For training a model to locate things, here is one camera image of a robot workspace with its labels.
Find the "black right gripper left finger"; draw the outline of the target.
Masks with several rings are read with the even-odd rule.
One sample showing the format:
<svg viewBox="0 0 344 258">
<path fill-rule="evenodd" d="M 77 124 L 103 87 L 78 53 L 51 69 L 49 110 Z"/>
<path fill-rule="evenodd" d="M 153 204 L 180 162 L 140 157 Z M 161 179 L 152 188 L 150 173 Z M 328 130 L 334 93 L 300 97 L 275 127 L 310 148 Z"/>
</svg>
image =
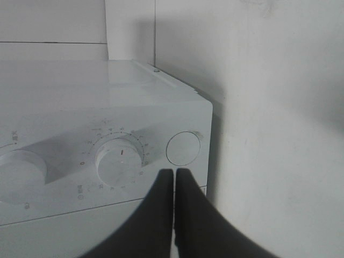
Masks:
<svg viewBox="0 0 344 258">
<path fill-rule="evenodd" d="M 132 215 L 85 257 L 170 257 L 174 173 L 161 169 Z"/>
</svg>

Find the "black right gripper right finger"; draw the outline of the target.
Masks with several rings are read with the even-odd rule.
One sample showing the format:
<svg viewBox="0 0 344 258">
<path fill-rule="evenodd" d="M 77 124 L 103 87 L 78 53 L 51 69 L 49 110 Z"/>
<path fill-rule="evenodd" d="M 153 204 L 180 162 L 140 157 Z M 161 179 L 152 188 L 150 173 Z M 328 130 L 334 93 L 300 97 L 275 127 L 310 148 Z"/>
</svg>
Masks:
<svg viewBox="0 0 344 258">
<path fill-rule="evenodd" d="M 176 171 L 175 245 L 179 257 L 276 256 L 232 226 L 186 168 Z"/>
</svg>

